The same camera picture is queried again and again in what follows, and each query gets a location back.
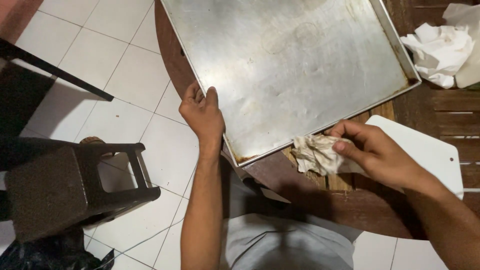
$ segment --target hand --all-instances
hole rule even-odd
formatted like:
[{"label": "hand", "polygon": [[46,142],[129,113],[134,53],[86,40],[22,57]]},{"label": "hand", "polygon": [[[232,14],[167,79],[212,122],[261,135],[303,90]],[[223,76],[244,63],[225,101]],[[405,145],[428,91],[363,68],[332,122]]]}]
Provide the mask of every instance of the hand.
[{"label": "hand", "polygon": [[202,146],[220,146],[225,130],[223,115],[218,108],[218,95],[215,87],[210,87],[205,99],[198,82],[191,84],[179,107],[179,112]]},{"label": "hand", "polygon": [[360,149],[339,141],[333,150],[359,164],[373,180],[384,185],[418,191],[418,180],[430,174],[377,126],[341,120],[325,133],[352,139]]}]

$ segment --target fingernail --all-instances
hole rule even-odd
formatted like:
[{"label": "fingernail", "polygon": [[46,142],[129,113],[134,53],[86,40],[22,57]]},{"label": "fingernail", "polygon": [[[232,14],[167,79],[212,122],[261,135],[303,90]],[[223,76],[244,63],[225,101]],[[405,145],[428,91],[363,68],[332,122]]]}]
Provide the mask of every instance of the fingernail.
[{"label": "fingernail", "polygon": [[336,142],[333,145],[333,150],[335,151],[343,151],[345,149],[345,142]]}]

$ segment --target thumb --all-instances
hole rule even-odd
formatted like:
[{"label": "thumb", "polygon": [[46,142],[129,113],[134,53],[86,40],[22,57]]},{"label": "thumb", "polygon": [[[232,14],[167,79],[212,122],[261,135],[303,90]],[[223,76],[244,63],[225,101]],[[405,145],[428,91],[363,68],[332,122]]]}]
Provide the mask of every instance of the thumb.
[{"label": "thumb", "polygon": [[212,86],[208,89],[206,99],[207,105],[218,108],[218,94],[216,93],[215,87]]},{"label": "thumb", "polygon": [[359,165],[361,165],[368,158],[369,155],[368,153],[365,153],[362,150],[358,149],[354,144],[350,144],[344,141],[336,142],[333,145],[333,150],[338,154],[353,160]]}]

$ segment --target brown plastic stool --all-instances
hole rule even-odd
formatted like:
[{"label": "brown plastic stool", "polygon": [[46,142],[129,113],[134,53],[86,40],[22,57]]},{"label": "brown plastic stool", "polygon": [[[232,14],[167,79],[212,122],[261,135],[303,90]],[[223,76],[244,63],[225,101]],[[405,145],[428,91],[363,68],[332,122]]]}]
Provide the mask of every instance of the brown plastic stool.
[{"label": "brown plastic stool", "polygon": [[[141,143],[74,144],[0,138],[1,146],[0,154],[10,154],[0,170],[2,165],[3,170],[9,170],[5,177],[8,216],[20,242],[49,236],[72,225],[109,220],[160,196],[159,187],[148,188],[145,183],[137,157],[145,150]],[[103,154],[111,152],[127,153],[138,188],[112,193],[103,190],[97,164]]]}]

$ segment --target black plastic bag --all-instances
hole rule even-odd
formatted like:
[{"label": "black plastic bag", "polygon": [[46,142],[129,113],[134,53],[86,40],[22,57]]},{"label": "black plastic bag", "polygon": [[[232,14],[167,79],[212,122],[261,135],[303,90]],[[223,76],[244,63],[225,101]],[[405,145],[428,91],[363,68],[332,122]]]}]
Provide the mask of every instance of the black plastic bag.
[{"label": "black plastic bag", "polygon": [[[15,240],[0,256],[1,270],[94,270],[114,258],[113,250],[101,261],[84,248],[82,228],[20,243]],[[114,260],[98,270],[111,270]]]}]

